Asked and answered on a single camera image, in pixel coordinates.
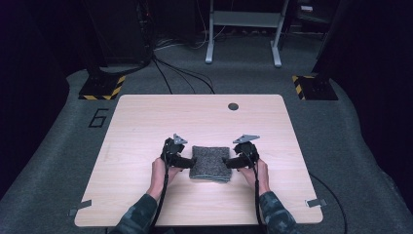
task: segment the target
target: gray carpet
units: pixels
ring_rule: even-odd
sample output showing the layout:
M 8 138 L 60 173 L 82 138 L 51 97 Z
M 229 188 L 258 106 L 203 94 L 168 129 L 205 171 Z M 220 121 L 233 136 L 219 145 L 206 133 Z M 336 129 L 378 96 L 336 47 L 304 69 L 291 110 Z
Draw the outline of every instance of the gray carpet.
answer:
M 413 216 L 392 180 L 376 165 L 359 131 L 356 111 L 345 92 L 333 81 L 337 101 L 300 100 L 292 75 L 310 75 L 320 40 L 308 36 L 287 38 L 282 68 L 273 66 L 270 39 L 261 36 L 227 38 L 216 42 L 213 64 L 204 63 L 207 45 L 156 51 L 170 64 L 207 75 L 217 94 L 278 94 L 283 96 L 304 159 L 311 174 L 328 185 L 344 209 L 348 233 L 413 233 Z M 174 72 L 164 70 L 174 94 L 193 94 Z M 94 162 L 115 110 L 115 100 L 78 100 L 88 78 L 86 71 L 70 75 L 67 103 L 43 143 L 0 202 L 0 233 L 105 233 L 103 228 L 78 228 L 67 216 L 86 189 Z M 188 78 L 196 94 L 207 86 Z M 168 94 L 168 87 L 151 62 L 130 74 L 120 95 Z M 107 108 L 102 128 L 88 128 L 98 108 Z M 319 224 L 299 225 L 303 233 L 343 233 L 339 203 L 318 180 L 313 185 L 327 201 Z M 166 228 L 156 230 L 162 233 Z M 255 226 L 176 227 L 179 233 L 256 233 Z

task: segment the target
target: forearm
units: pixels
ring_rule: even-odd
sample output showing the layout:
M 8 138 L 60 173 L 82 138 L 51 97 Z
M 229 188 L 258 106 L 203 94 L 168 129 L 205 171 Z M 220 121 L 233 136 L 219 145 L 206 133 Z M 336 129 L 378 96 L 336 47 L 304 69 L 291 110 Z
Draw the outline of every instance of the forearm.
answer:
M 158 207 L 157 201 L 150 195 L 144 194 L 139 201 L 131 206 L 122 216 L 110 234 L 130 233 L 146 234 L 149 232 L 152 216 Z
M 259 197 L 261 211 L 267 223 L 269 234 L 288 233 L 298 234 L 295 230 L 295 220 L 291 213 L 272 191 L 265 192 Z

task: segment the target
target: folded cloth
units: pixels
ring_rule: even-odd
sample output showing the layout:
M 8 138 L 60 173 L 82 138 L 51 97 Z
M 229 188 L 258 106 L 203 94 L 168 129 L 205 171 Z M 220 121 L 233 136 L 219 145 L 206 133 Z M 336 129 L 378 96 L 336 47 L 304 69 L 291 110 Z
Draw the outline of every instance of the folded cloth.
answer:
M 190 178 L 209 179 L 218 182 L 228 182 L 232 171 L 227 169 L 222 158 L 230 158 L 229 147 L 192 146 L 192 158 L 197 160 L 189 171 Z

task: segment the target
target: wrist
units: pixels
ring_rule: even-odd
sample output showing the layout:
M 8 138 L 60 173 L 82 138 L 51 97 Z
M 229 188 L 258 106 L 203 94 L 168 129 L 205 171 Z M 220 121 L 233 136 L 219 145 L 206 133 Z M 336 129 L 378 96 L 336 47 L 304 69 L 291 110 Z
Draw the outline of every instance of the wrist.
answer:
M 266 192 L 270 192 L 270 191 L 271 191 L 271 189 L 270 189 L 269 186 L 262 186 L 262 185 L 260 185 L 260 186 L 259 186 L 259 189 L 258 189 L 258 195 L 261 196 L 262 194 L 264 194 L 264 193 L 266 193 Z
M 162 194 L 162 187 L 149 187 L 149 189 L 146 191 L 146 194 L 149 196 L 153 197 L 156 201 L 158 201 L 161 198 Z

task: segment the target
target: metal bracket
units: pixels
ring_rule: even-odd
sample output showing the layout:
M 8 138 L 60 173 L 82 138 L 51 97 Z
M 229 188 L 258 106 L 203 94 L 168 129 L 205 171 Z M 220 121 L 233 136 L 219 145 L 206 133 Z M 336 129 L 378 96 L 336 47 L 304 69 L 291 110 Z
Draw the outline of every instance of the metal bracket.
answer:
M 236 139 L 233 141 L 233 143 L 245 143 L 252 141 L 253 139 L 258 139 L 259 136 L 254 136 L 254 135 L 243 135 L 240 138 Z
M 175 144 L 184 144 L 188 143 L 188 140 L 183 139 L 181 136 L 178 136 L 177 134 L 173 134 L 173 142 Z

